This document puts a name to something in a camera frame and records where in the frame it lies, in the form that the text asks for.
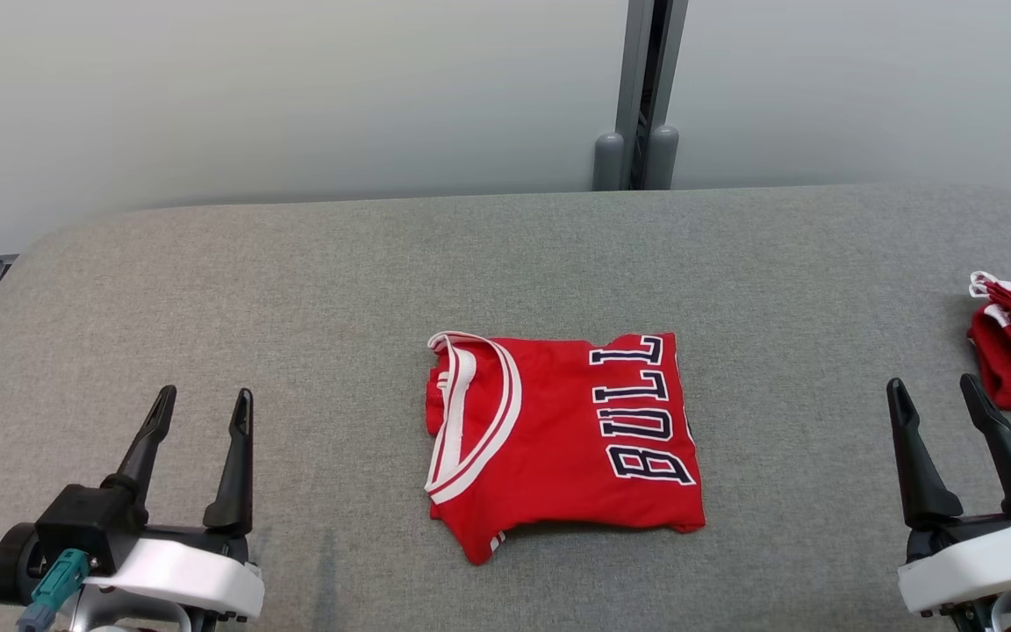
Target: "white neckline stripe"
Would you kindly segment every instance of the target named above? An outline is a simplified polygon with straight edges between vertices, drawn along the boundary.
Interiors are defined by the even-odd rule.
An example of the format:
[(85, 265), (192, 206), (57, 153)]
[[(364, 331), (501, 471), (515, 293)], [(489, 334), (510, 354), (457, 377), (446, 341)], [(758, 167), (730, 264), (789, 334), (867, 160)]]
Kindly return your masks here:
[[(450, 389), (449, 416), (462, 420), (462, 414), (466, 412), (466, 388), (470, 381), (474, 380), (474, 372), (478, 363), (473, 353), (465, 349), (454, 349), (455, 360), (458, 362), (457, 378)], [(455, 424), (454, 428), (447, 429), (447, 436), (442, 442), (442, 460), (439, 463), (439, 471), (451, 471), (456, 468), (462, 456), (462, 424)]]
[[(450, 352), (453, 351), (453, 343), (456, 342), (477, 342), (481, 344), (487, 344), (491, 349), (494, 350), (495, 355), (497, 355), (498, 361), (500, 361), (502, 369), (502, 398), (501, 402), (497, 405), (497, 412), (494, 415), (494, 419), (490, 422), (490, 425), (486, 429), (484, 435), (478, 440), (478, 444), (470, 451), (469, 455), (466, 455), (465, 459), (462, 459), (453, 468), (437, 467), (436, 465), (442, 464), (444, 461), (449, 460), (447, 456), (441, 456), (441, 452), (445, 450), (446, 440), (441, 439), (443, 433), (447, 432), (462, 432), (462, 405), (456, 411), (457, 398), (455, 396), (455, 387), (457, 381), (452, 382), (452, 401), (447, 405), (447, 411), (444, 416), (444, 428), (441, 429), (441, 436), (436, 437), (436, 449), (432, 457), (433, 467), (429, 472), (429, 482), (425, 485), (429, 494), (432, 495), (432, 500), (436, 503), (444, 503), (446, 501), (454, 499), (455, 495), (460, 495), (463, 490), (469, 487), (470, 483), (474, 482), (475, 477), (478, 473), (485, 468), (486, 463), (489, 462), (490, 457), (501, 448), (505, 443), (507, 437), (509, 437), (510, 432), (513, 432), (514, 425), (517, 424), (517, 419), (522, 412), (522, 378), (518, 373), (517, 363), (515, 363), (514, 357), (510, 355), (505, 348), (484, 337), (465, 335), (462, 332), (441, 332), (438, 335), (433, 336), (432, 340), (429, 341), (429, 347), (431, 349), (439, 349), (442, 344), (446, 344), (449, 347), (449, 357), (454, 357), (455, 363), (450, 365), (450, 373), (452, 375), (458, 375), (458, 373), (466, 373), (466, 365), (470, 364), (470, 360), (473, 360), (473, 355), (469, 352), (465, 352), (464, 349), (458, 349), (466, 356), (454, 355), (451, 356)], [(469, 369), (470, 380), (474, 379), (474, 367)], [(466, 385), (462, 387), (462, 391), (465, 394)]]
[(446, 441), (447, 435), (447, 409), (449, 408), (450, 400), (450, 376), (456, 375), (455, 368), (455, 352), (452, 349), (447, 349), (447, 369), (446, 371), (439, 372), (439, 377), (436, 380), (436, 387), (441, 391), (442, 398), (442, 423), (439, 424), (439, 430), (436, 432), (436, 442), (435, 447), (432, 449), (432, 463), (429, 465), (429, 480), (434, 479), (439, 473), (439, 455), (442, 454), (443, 443)]

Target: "red jersey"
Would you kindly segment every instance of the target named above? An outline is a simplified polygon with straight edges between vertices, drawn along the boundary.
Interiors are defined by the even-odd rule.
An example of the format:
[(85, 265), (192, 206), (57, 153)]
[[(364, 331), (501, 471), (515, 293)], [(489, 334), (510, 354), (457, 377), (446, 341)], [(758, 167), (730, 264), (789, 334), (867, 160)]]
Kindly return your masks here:
[(443, 332), (429, 347), (426, 489), (470, 562), (519, 524), (705, 527), (671, 333), (596, 348)]

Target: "white wall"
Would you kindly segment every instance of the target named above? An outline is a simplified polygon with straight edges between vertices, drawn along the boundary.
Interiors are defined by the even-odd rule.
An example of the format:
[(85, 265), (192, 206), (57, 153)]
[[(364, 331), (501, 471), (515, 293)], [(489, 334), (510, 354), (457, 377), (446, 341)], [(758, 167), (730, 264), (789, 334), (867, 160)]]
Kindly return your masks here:
[(690, 0), (673, 188), (1011, 188), (1011, 1)]
[(626, 0), (0, 0), (0, 253), (90, 213), (587, 190)]

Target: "teal connector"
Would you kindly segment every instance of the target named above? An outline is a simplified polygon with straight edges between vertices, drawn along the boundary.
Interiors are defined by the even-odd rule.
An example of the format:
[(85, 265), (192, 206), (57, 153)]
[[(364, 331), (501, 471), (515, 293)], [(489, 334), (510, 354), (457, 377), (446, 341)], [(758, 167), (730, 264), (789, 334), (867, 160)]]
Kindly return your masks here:
[(17, 619), (17, 631), (44, 632), (52, 628), (57, 612), (69, 597), (80, 591), (89, 568), (88, 553), (81, 549), (65, 549), (30, 593), (33, 603), (25, 607)]

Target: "gray fabric surface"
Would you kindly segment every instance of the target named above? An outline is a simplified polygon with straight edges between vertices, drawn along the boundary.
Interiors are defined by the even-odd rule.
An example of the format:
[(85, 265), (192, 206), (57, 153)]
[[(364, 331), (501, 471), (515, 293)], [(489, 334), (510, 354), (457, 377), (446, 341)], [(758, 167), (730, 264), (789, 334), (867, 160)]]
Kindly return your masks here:
[[(1011, 192), (935, 185), (145, 211), (0, 288), (0, 535), (99, 483), (179, 388), (154, 522), (198, 524), (256, 393), (261, 629), (945, 629), (896, 588), (884, 384), (968, 512), (999, 502), (958, 376)], [(423, 491), (429, 336), (677, 333), (708, 527), (519, 529), (466, 563)], [(0, 607), (0, 629), (19, 609)]]

